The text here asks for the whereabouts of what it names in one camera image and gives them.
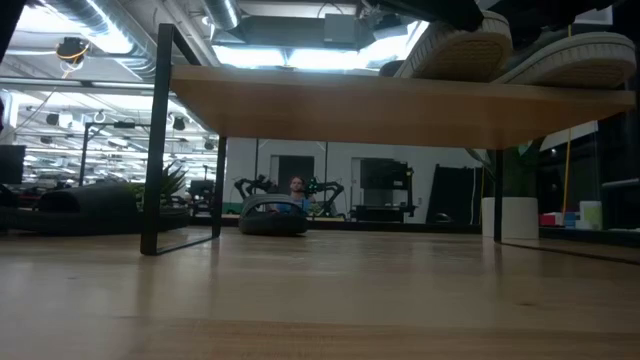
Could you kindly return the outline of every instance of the shelf underside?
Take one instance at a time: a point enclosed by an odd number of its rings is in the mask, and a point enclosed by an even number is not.
[[[221,136],[502,149],[602,120],[628,91],[174,66],[171,89]]]

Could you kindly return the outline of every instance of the ceiling pipe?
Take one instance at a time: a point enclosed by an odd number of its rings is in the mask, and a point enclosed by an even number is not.
[[[175,0],[154,0],[154,2],[156,6],[158,6],[158,9],[163,12],[163,15],[176,24],[178,30],[180,30],[180,25],[184,25],[188,35],[190,35],[184,36],[184,38],[187,43],[189,43],[189,47],[199,50],[195,51],[195,54],[198,60],[200,60],[200,63],[209,66],[220,66],[220,61],[213,52],[211,45],[202,39],[202,35],[198,32],[198,29],[196,29],[187,14],[178,6]]]
[[[209,21],[216,29],[231,30],[242,20],[240,7],[236,0],[200,0]]]
[[[144,82],[153,82],[156,43],[127,10],[114,0],[39,0],[59,17],[73,22],[95,46],[110,54],[133,58],[116,59]]]

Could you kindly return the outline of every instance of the shoe sole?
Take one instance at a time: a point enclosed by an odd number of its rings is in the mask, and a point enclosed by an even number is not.
[[[434,23],[422,34],[395,77],[488,82],[512,52],[509,22],[484,11],[478,30]]]
[[[494,83],[611,89],[636,71],[635,46],[614,33],[587,33],[548,45]]]

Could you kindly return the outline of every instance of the white pot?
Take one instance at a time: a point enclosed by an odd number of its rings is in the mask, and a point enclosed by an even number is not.
[[[493,238],[495,198],[482,199],[482,236]],[[502,198],[502,238],[538,239],[538,199]]]

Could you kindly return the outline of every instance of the black stand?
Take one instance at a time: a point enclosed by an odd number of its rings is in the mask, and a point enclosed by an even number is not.
[[[2,11],[0,11],[0,63],[4,59],[4,53],[9,47],[9,42],[13,36],[13,31],[18,25],[22,9],[27,0],[11,0],[2,2]]]
[[[156,77],[151,108],[151,130],[149,133],[149,152],[147,160],[147,181],[144,191],[144,227],[140,238],[140,252],[143,255],[162,255],[214,239],[220,235],[222,220],[222,192],[227,153],[227,138],[220,137],[216,168],[215,192],[211,209],[211,236],[194,240],[186,244],[158,248],[158,222],[160,221],[160,190],[162,187],[162,168],[164,141],[166,135],[169,85],[171,82],[171,50],[176,44],[191,65],[201,65],[196,55],[173,24],[160,24],[158,31],[158,52]]]
[[[504,153],[496,150],[495,204],[493,215],[493,241],[502,243],[502,190],[504,173]]]

